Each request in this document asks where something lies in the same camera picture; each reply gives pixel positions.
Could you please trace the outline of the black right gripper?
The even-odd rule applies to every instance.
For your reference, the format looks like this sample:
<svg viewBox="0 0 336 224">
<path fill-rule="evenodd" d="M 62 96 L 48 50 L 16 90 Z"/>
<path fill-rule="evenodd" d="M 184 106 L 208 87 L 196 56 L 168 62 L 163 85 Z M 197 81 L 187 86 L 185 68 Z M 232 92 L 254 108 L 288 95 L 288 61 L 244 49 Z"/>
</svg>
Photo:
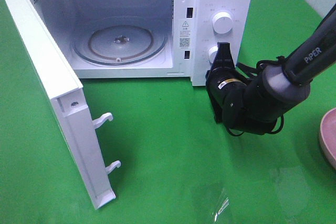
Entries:
<svg viewBox="0 0 336 224">
<path fill-rule="evenodd" d="M 248 79 L 236 71 L 230 43 L 219 42 L 211 69 L 206 75 L 208 93 L 216 123 L 245 124 L 248 122 L 243 102 Z"/>
</svg>

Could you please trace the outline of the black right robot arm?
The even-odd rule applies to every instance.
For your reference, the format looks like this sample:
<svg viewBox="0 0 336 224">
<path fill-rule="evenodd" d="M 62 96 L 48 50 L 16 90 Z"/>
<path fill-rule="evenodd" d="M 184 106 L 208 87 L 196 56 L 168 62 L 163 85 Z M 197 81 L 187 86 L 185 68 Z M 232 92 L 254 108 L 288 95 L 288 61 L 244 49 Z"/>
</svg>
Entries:
<svg viewBox="0 0 336 224">
<path fill-rule="evenodd" d="M 216 123 L 228 133 L 277 134 L 284 114 L 310 94 L 313 78 L 335 63 L 335 8 L 289 56 L 261 60 L 252 68 L 234 63 L 228 42 L 219 42 L 206 90 Z"/>
</svg>

